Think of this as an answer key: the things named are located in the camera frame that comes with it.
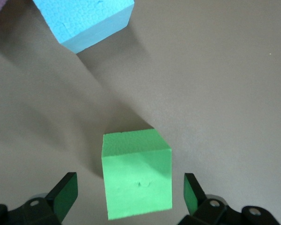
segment silver bolt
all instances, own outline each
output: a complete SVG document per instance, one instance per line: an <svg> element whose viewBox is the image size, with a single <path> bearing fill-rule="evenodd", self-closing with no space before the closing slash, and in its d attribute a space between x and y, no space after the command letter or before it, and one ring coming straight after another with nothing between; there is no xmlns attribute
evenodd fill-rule
<svg viewBox="0 0 281 225"><path fill-rule="evenodd" d="M211 200L211 201L210 201L210 204L211 204L213 207L219 207L219 206L220 206L219 202L216 201L216 200Z"/></svg>
<svg viewBox="0 0 281 225"><path fill-rule="evenodd" d="M38 200L35 200L35 201L33 201L33 202L30 202L30 206L35 206L35 205L37 205L37 204L39 204L39 201L38 201Z"/></svg>
<svg viewBox="0 0 281 225"><path fill-rule="evenodd" d="M255 215L255 216L260 216L261 215L261 212L258 209L256 209L256 208L250 208L249 211L250 211L250 213L252 215Z"/></svg>

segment green cube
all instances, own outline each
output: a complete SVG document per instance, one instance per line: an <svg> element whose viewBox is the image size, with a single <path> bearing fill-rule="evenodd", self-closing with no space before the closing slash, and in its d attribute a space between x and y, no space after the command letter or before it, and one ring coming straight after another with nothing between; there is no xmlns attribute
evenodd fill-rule
<svg viewBox="0 0 281 225"><path fill-rule="evenodd" d="M108 219L171 209L171 161L171 148L155 129L104 135Z"/></svg>

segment front face of green cube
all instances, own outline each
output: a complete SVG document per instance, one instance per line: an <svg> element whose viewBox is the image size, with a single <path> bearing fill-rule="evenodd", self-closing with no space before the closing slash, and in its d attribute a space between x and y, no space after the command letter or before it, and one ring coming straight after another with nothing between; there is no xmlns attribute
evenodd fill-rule
<svg viewBox="0 0 281 225"><path fill-rule="evenodd" d="M171 149L102 157L108 219L172 208Z"/></svg>

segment blue foam block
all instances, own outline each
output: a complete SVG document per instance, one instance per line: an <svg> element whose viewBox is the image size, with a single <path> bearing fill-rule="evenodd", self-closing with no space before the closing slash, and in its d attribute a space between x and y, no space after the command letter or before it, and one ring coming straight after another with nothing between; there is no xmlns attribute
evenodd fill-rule
<svg viewBox="0 0 281 225"><path fill-rule="evenodd" d="M128 25L134 0L33 0L56 39L74 53Z"/></svg>

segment gray tabletop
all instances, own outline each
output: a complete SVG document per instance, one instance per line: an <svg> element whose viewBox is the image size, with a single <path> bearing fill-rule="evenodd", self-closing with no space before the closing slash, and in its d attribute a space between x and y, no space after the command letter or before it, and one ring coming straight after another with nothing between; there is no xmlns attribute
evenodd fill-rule
<svg viewBox="0 0 281 225"><path fill-rule="evenodd" d="M173 149L173 209L108 221L104 133L154 127ZM0 203L76 171L70 224L174 225L183 175L281 223L281 0L136 0L127 28L75 55L30 0L0 14Z"/></svg>

